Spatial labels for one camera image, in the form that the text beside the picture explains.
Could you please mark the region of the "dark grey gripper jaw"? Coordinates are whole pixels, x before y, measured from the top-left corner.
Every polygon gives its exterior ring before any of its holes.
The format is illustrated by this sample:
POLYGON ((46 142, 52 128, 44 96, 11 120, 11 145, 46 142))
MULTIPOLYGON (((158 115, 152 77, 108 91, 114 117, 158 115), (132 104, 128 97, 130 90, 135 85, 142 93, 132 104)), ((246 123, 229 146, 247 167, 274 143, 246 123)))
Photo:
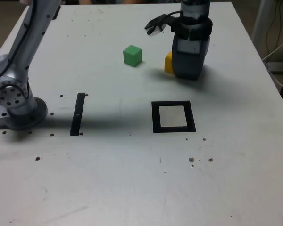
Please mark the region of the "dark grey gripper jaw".
POLYGON ((201 75, 210 38, 189 41, 174 36, 172 44, 172 68, 176 77, 196 81, 201 75))

